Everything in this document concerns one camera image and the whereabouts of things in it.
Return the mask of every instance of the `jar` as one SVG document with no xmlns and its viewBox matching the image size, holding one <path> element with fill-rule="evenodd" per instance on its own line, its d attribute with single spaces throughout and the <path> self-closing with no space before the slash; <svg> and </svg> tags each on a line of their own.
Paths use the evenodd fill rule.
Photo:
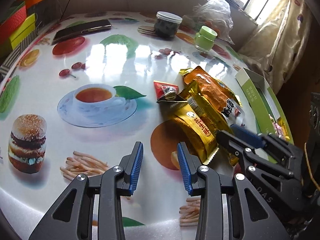
<svg viewBox="0 0 320 240">
<path fill-rule="evenodd" d="M 180 16 L 168 12 L 157 12 L 154 31 L 161 38 L 174 38 L 181 22 L 182 18 Z"/>
<path fill-rule="evenodd" d="M 214 40 L 218 34 L 207 26 L 202 26 L 195 36 L 195 47 L 201 51 L 208 53 L 214 45 Z"/>
</svg>

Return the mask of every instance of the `red basket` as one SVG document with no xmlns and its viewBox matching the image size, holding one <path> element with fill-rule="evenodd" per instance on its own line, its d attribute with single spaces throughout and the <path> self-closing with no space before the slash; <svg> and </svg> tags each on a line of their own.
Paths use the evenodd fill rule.
<svg viewBox="0 0 320 240">
<path fill-rule="evenodd" d="M 16 11 L 10 18 L 6 19 L 0 25 L 0 44 L 2 44 L 10 35 L 25 21 L 27 18 L 27 10 L 24 5 Z"/>
</svg>

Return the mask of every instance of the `curtain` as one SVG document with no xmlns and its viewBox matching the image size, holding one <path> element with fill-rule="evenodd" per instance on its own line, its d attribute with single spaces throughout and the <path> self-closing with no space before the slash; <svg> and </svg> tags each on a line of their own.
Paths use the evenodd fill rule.
<svg viewBox="0 0 320 240">
<path fill-rule="evenodd" d="M 263 75 L 275 94 L 302 58 L 311 21 L 312 13 L 304 0 L 279 0 L 239 50 L 249 68 Z"/>
</svg>

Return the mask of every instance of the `yellow wire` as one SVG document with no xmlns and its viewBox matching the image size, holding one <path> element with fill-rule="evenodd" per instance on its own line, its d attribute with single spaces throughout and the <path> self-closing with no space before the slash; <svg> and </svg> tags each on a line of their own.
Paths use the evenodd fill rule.
<svg viewBox="0 0 320 240">
<path fill-rule="evenodd" d="M 310 163 L 309 163 L 309 158 L 308 158 L 308 154 L 307 154 L 307 143 L 304 144 L 304 155 L 306 157 L 306 163 L 307 163 L 310 178 L 311 178 L 313 184 L 316 186 L 317 190 L 320 191 L 320 186 L 318 185 L 318 183 L 316 182 L 316 180 L 313 178 L 313 175 L 312 175 L 312 171 L 311 171 L 311 167 L 310 167 Z"/>
</svg>

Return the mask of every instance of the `tea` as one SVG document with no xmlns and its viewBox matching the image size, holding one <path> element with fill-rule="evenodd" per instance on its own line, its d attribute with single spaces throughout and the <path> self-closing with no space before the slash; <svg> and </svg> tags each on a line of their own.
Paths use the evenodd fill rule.
<svg viewBox="0 0 320 240">
<path fill-rule="evenodd" d="M 85 103 L 101 102 L 111 97 L 111 92 L 103 88 L 87 88 L 76 95 L 76 99 Z"/>
</svg>

